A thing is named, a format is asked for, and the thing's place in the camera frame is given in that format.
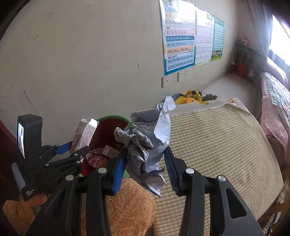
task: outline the white wall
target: white wall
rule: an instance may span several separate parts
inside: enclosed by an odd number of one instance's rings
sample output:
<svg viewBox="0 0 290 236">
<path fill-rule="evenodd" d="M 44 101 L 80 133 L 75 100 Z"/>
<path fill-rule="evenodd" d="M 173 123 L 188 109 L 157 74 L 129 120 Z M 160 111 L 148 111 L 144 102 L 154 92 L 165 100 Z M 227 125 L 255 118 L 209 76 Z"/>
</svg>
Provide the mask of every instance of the white wall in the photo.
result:
<svg viewBox="0 0 290 236">
<path fill-rule="evenodd" d="M 43 144 L 62 144 L 81 118 L 129 117 L 221 77 L 237 38 L 237 1 L 192 2 L 225 21 L 223 57 L 180 82 L 175 73 L 161 89 L 158 0 L 31 0 L 0 42 L 0 119 L 16 135 L 19 115 L 42 116 Z"/>
<path fill-rule="evenodd" d="M 237 0 L 238 4 L 238 29 L 243 37 L 250 40 L 250 47 L 261 51 L 261 43 L 258 40 L 257 32 L 251 16 L 247 0 Z"/>
</svg>

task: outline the small display screen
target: small display screen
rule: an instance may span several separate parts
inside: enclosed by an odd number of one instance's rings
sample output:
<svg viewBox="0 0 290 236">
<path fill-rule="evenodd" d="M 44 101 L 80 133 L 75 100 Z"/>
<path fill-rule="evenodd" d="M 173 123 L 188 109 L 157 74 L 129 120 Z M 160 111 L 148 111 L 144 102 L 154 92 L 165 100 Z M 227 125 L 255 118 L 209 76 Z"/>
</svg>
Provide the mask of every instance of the small display screen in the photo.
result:
<svg viewBox="0 0 290 236">
<path fill-rule="evenodd" d="M 18 147 L 22 153 L 22 156 L 25 159 L 25 155 L 24 155 L 24 143 L 23 143 L 23 134 L 24 134 L 24 128 L 23 126 L 18 123 Z"/>
</svg>

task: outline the plaid quilt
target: plaid quilt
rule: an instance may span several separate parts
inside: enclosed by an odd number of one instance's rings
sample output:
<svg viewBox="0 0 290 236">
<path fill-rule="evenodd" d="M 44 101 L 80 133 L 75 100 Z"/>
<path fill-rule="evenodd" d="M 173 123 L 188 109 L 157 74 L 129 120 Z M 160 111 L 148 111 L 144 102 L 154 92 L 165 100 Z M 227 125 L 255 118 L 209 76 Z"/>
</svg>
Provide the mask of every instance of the plaid quilt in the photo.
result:
<svg viewBox="0 0 290 236">
<path fill-rule="evenodd" d="M 202 175 L 225 175 L 256 219 L 270 207 L 283 188 L 275 154 L 253 115 L 234 106 L 194 111 L 170 117 L 170 147 L 175 157 Z M 165 167 L 164 159 L 159 168 Z M 177 197 L 167 171 L 166 184 L 156 197 L 154 236 L 178 236 L 185 197 Z M 204 236 L 210 234 L 210 202 L 205 199 Z"/>
<path fill-rule="evenodd" d="M 290 139 L 290 92 L 280 81 L 267 72 L 265 79 L 272 103 L 277 109 Z"/>
</svg>

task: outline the window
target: window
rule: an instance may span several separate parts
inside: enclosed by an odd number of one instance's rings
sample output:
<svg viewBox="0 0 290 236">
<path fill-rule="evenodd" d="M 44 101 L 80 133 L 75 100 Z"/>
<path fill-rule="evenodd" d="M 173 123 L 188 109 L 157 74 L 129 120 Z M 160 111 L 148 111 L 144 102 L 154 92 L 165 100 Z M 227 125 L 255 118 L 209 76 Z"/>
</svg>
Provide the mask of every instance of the window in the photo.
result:
<svg viewBox="0 0 290 236">
<path fill-rule="evenodd" d="M 290 38 L 274 16 L 270 49 L 282 60 L 285 60 L 287 65 L 290 65 Z"/>
</svg>

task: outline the crumpled paper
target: crumpled paper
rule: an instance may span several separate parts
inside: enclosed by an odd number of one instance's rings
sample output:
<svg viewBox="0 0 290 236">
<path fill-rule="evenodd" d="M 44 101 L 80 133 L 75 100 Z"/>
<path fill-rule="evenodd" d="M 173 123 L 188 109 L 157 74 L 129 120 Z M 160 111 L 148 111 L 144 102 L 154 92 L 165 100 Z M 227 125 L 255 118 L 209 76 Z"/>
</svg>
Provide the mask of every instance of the crumpled paper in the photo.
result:
<svg viewBox="0 0 290 236">
<path fill-rule="evenodd" d="M 128 126 L 114 132 L 115 139 L 130 151 L 126 170 L 131 178 L 159 197 L 165 180 L 164 168 L 159 170 L 158 165 L 170 142 L 168 112 L 175 108 L 173 98 L 167 96 L 154 109 L 132 113 Z"/>
</svg>

